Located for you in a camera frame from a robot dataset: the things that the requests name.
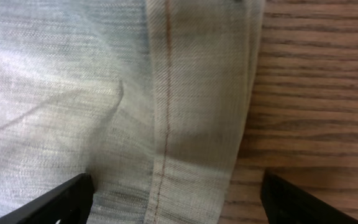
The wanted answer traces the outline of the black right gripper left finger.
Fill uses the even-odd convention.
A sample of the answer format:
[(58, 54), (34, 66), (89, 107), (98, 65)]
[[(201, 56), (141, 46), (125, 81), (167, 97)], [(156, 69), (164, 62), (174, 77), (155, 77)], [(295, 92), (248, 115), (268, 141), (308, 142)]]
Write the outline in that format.
[(82, 173), (0, 217), (0, 224), (86, 224), (93, 195), (91, 175)]

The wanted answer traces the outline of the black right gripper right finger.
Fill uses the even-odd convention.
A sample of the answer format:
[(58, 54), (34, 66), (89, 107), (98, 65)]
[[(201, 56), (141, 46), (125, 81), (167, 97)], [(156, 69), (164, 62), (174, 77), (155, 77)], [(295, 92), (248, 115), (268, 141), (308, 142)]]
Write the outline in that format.
[(270, 224), (358, 224), (357, 219), (267, 170), (260, 199)]

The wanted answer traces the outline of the light blue denim shorts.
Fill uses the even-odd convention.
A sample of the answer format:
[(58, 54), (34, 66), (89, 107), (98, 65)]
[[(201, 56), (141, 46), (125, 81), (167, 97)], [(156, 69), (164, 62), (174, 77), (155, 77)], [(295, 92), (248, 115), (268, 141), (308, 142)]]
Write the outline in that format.
[(90, 223), (217, 223), (264, 5), (0, 1), (0, 217), (89, 172)]

